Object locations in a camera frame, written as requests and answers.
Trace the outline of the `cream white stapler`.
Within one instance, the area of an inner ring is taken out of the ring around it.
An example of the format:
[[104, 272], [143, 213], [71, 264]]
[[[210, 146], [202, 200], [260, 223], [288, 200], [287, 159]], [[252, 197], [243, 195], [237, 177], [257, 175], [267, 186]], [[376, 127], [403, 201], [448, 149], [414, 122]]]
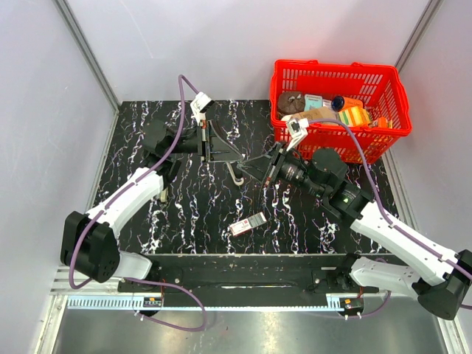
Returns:
[[159, 193], [159, 200], [161, 203], [167, 203], [168, 202], [168, 188], [163, 189]]

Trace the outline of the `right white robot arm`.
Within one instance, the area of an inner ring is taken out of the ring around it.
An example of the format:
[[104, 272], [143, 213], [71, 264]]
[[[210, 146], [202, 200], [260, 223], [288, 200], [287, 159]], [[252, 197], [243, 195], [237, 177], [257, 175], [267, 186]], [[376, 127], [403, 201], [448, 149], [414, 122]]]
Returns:
[[395, 218], [370, 193], [347, 180], [348, 166], [334, 149], [319, 149], [307, 161], [276, 143], [266, 154], [237, 167], [264, 185], [282, 180], [297, 186], [319, 199], [340, 223], [403, 261], [389, 265], [350, 255], [335, 275], [342, 291], [360, 286], [406, 295], [445, 320], [454, 319], [464, 307], [471, 287], [471, 251], [441, 246]]

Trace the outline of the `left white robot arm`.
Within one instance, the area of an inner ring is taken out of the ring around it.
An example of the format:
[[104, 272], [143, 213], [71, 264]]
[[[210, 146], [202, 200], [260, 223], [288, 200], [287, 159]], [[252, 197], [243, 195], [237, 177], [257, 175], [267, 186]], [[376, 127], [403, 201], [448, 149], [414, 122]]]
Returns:
[[134, 278], [134, 283], [148, 292], [158, 287], [160, 275], [148, 257], [120, 250], [123, 227], [175, 180], [181, 166], [176, 154], [195, 154], [203, 162], [229, 166], [243, 160], [243, 154], [224, 138], [213, 119], [180, 131], [155, 120], [146, 125], [144, 135], [142, 166], [128, 181], [89, 211], [67, 216], [60, 261], [71, 272], [78, 271], [98, 283]]

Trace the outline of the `red white staple box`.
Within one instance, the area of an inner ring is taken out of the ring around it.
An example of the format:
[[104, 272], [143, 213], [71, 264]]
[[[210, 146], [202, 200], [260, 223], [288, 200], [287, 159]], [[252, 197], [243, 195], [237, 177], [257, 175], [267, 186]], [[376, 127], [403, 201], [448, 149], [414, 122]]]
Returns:
[[267, 222], [265, 215], [262, 212], [259, 212], [255, 215], [245, 218], [241, 221], [233, 223], [229, 226], [229, 230], [233, 236], [238, 236], [244, 232], [250, 231], [258, 226], [263, 225]]

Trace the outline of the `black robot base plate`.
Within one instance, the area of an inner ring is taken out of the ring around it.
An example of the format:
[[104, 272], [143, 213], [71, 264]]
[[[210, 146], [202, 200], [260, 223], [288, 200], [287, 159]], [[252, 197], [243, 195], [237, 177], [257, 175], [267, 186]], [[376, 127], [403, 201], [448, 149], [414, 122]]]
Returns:
[[361, 292], [347, 277], [348, 254], [155, 255], [150, 279], [180, 285], [210, 308], [327, 305], [327, 294]]

